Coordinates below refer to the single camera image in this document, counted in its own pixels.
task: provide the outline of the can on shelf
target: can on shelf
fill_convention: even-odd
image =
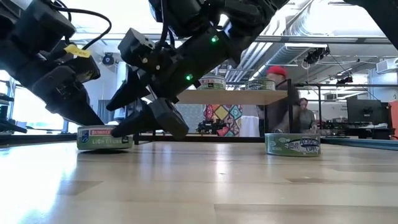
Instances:
[[[268,78],[255,78],[246,82],[246,90],[275,90],[275,82]]]
[[[321,154],[320,134],[266,134],[266,152],[275,156],[318,157]]]
[[[198,90],[225,90],[226,80],[218,75],[205,75],[199,79],[200,87]]]
[[[77,129],[77,148],[93,149],[129,149],[132,147],[132,136],[114,138],[111,131],[114,126],[82,126]]]

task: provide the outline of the wooden shelf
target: wooden shelf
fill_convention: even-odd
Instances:
[[[177,97],[181,104],[268,105],[287,97],[287,91],[185,90]]]

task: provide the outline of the computer screen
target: computer screen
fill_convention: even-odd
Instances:
[[[386,108],[380,100],[347,100],[348,122],[372,123],[373,125],[387,123]]]

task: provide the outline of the man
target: man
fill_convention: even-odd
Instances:
[[[267,78],[273,80],[275,85],[282,83],[287,78],[286,70],[280,66],[273,66],[267,71]],[[281,84],[276,90],[287,90],[287,82]],[[292,91],[293,94],[293,130],[292,133],[300,133],[300,102],[299,92],[296,88]],[[289,133],[289,99],[286,97],[274,103],[267,105],[267,117],[268,117],[268,129],[265,132],[273,132],[281,130],[284,133]],[[260,118],[260,135],[264,132],[264,128],[261,124],[264,124],[264,107],[259,106],[259,118]]]
[[[312,110],[307,109],[308,100],[306,98],[300,99],[300,127],[301,132],[305,133],[308,130],[317,130],[317,122],[315,121],[315,115]]]

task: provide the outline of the red cap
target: red cap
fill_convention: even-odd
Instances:
[[[286,70],[282,68],[281,66],[272,66],[267,70],[267,75],[270,73],[282,75],[283,77],[286,78]]]

